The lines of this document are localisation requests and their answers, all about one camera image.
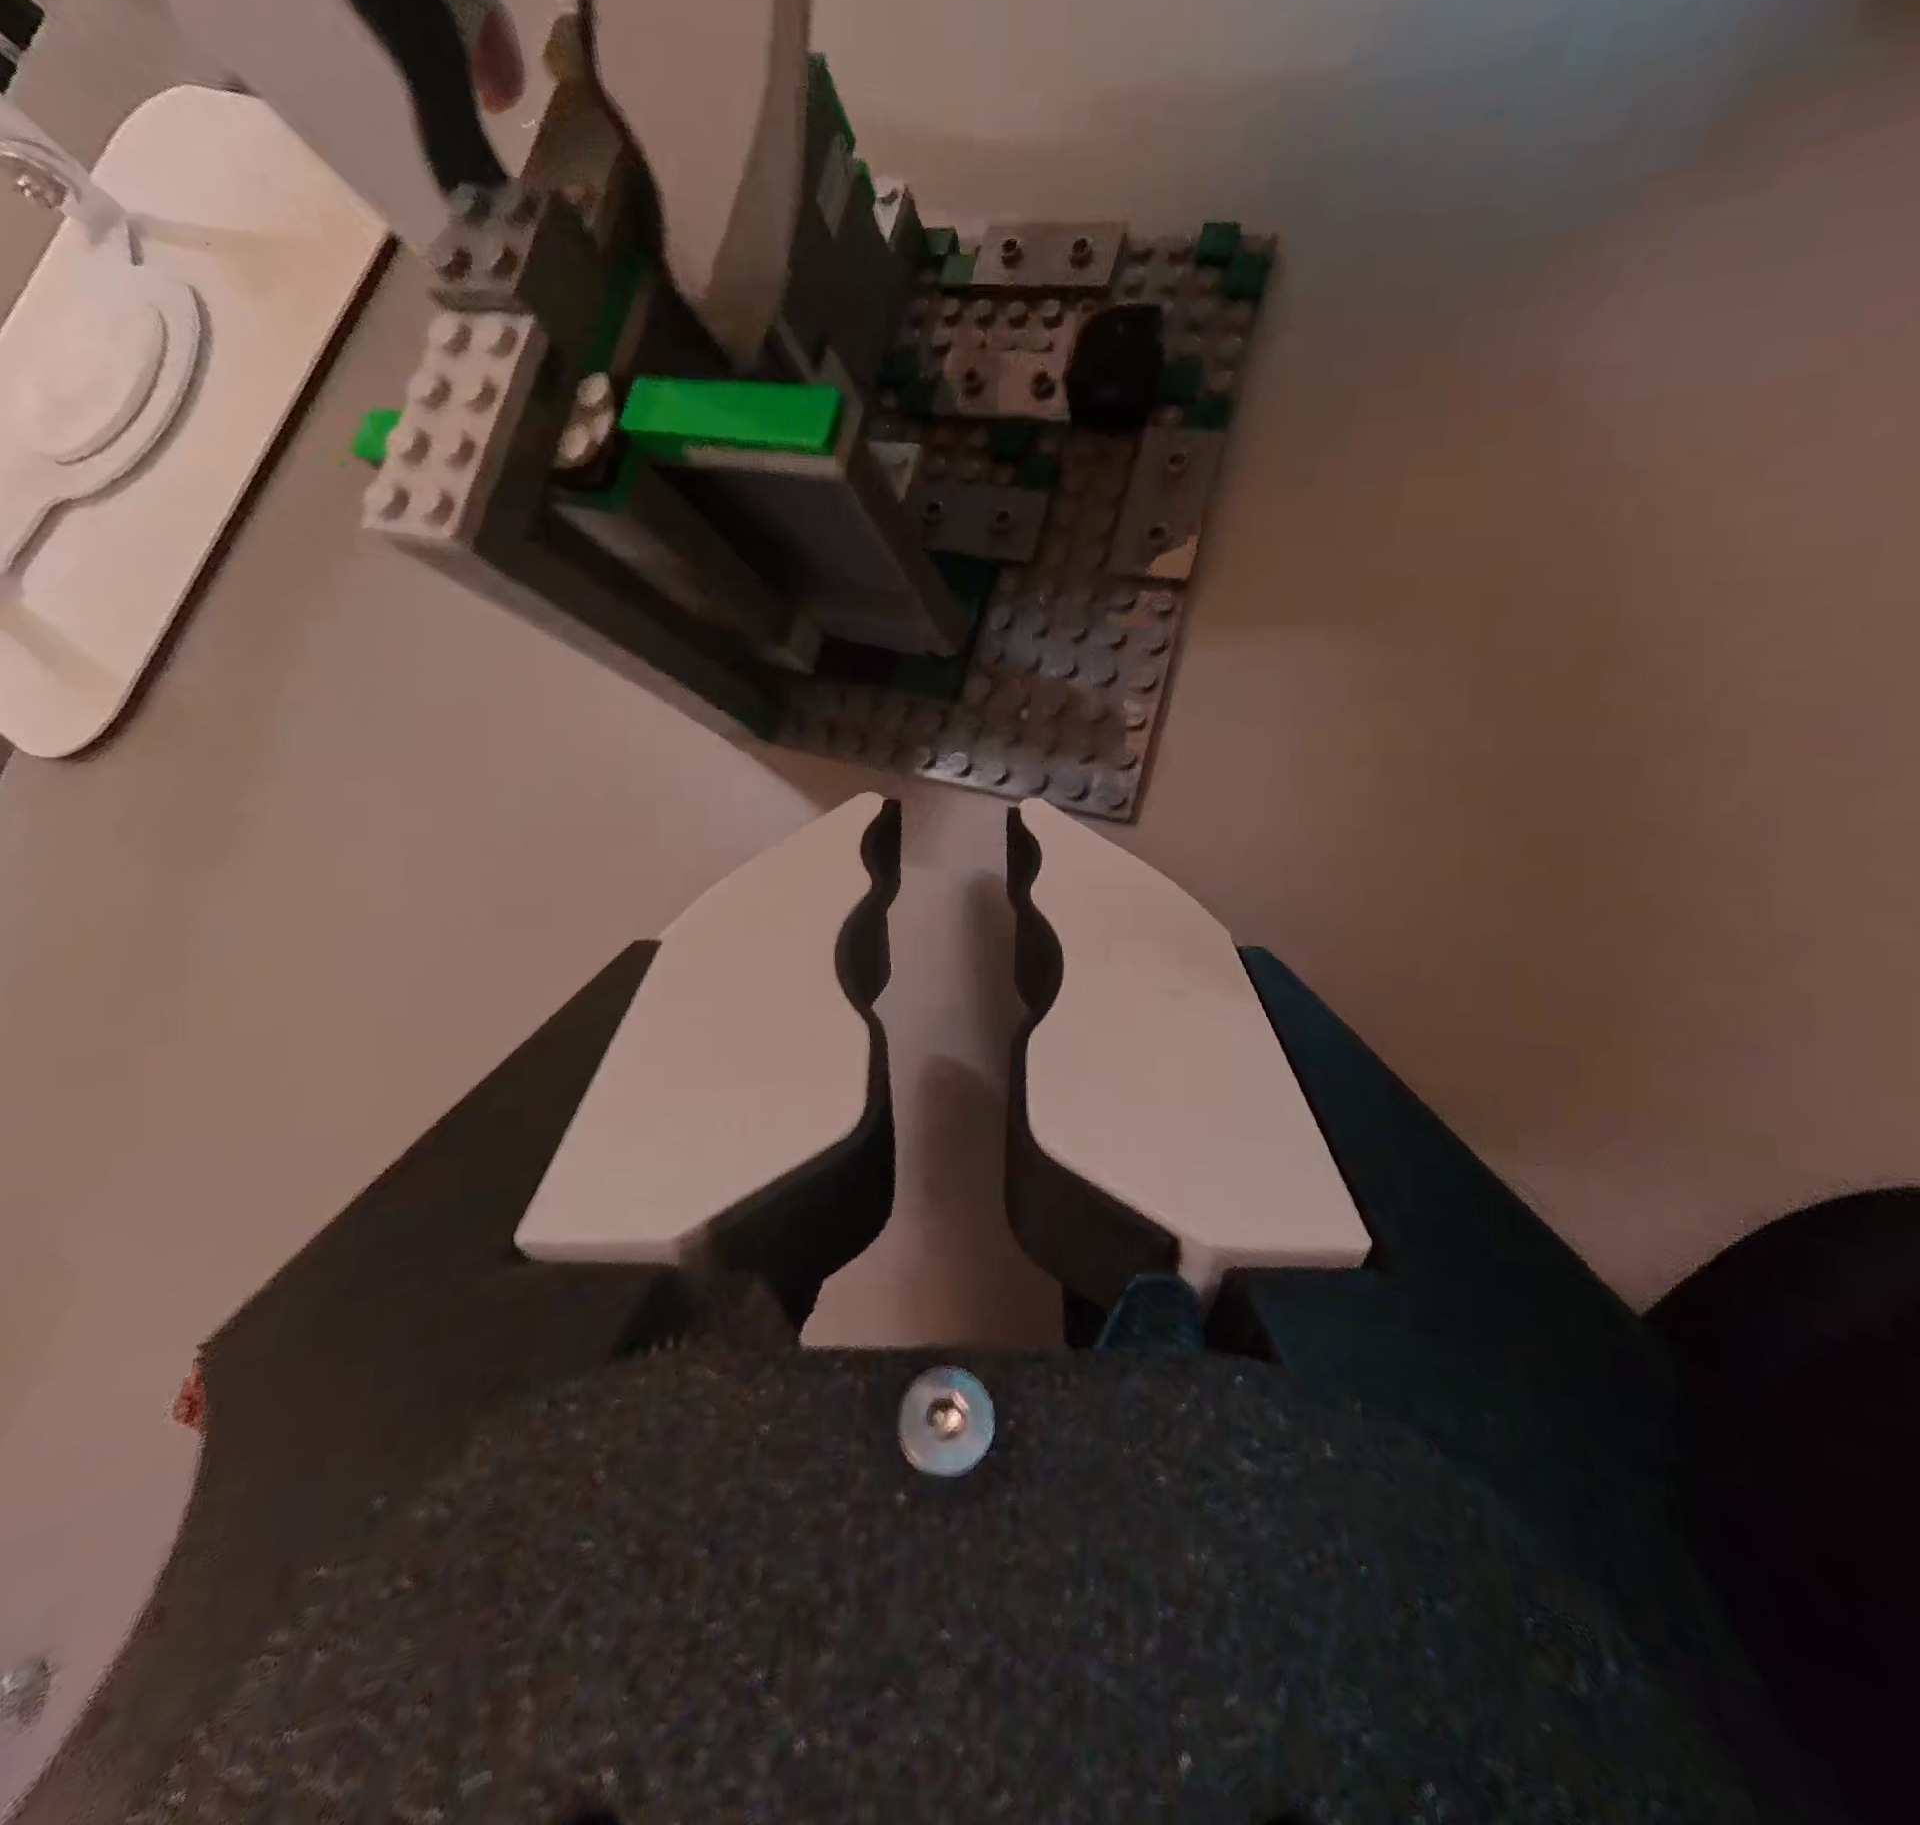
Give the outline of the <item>white round raised holder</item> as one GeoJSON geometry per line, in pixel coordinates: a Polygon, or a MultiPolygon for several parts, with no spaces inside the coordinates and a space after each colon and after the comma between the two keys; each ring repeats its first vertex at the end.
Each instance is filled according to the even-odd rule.
{"type": "Polygon", "coordinates": [[[21,160],[13,180],[61,232],[51,280],[34,276],[5,323],[5,575],[171,442],[210,341],[187,272],[208,230],[132,211],[51,165],[21,160]]]}

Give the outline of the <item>clear plastic piece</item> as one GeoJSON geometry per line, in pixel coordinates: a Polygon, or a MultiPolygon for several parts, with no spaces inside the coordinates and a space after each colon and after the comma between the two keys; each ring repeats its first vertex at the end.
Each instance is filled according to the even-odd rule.
{"type": "Polygon", "coordinates": [[[81,218],[89,205],[90,171],[19,104],[3,95],[3,175],[36,205],[81,218]]]}

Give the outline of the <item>grey toy brick model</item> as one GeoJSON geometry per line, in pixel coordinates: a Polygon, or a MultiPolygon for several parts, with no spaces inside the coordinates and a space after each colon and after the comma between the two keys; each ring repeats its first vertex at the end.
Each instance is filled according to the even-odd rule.
{"type": "Polygon", "coordinates": [[[733,373],[574,12],[545,60],[525,173],[459,193],[428,263],[436,312],[553,353],[480,539],[390,543],[733,737],[1134,821],[1280,240],[925,225],[810,60],[786,293],[733,373]],[[615,427],[640,374],[827,384],[838,442],[649,454],[615,427]]]}

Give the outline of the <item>black mesh cushion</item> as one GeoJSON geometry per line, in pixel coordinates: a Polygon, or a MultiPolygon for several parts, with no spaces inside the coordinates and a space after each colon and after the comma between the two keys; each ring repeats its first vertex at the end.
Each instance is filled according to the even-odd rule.
{"type": "Polygon", "coordinates": [[[1694,1543],[1857,1821],[1918,1818],[1918,1188],[1804,1206],[1645,1313],[1694,1543]]]}

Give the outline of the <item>white flat board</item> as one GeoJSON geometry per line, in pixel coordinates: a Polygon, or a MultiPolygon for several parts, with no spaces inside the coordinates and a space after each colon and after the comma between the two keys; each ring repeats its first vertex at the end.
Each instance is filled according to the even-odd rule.
{"type": "Polygon", "coordinates": [[[3,574],[3,735],[34,758],[84,753],[132,708],[388,245],[375,211],[239,90],[157,92],[89,171],[132,211],[208,230],[187,272],[210,341],[171,442],[3,574]]]}

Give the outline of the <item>green toy brick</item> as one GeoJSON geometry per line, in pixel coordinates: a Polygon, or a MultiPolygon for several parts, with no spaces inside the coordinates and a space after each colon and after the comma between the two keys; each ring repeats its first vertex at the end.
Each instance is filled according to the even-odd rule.
{"type": "Polygon", "coordinates": [[[640,374],[615,427],[633,445],[663,459],[691,449],[818,459],[838,442],[844,405],[844,393],[827,384],[640,374]]]}

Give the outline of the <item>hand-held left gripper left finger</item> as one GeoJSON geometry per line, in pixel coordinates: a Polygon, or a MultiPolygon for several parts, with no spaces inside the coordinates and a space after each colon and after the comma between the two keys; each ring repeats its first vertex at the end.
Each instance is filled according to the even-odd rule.
{"type": "Polygon", "coordinates": [[[862,793],[666,925],[514,1231],[532,1262],[683,1266],[889,1105],[902,808],[862,793]]]}

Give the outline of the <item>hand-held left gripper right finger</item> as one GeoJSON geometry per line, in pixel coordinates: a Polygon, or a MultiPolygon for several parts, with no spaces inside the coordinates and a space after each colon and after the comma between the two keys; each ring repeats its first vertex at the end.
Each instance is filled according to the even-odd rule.
{"type": "Polygon", "coordinates": [[[1345,1269],[1373,1241],[1233,936],[1056,808],[1006,821],[1006,1213],[1049,1274],[1345,1269]]]}

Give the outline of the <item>light grey studded brick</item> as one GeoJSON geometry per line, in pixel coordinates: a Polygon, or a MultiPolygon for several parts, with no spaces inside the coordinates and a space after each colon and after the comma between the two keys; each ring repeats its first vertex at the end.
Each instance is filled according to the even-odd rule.
{"type": "Polygon", "coordinates": [[[362,529],[404,547],[478,542],[552,351],[529,312],[439,310],[362,493],[362,529]]]}

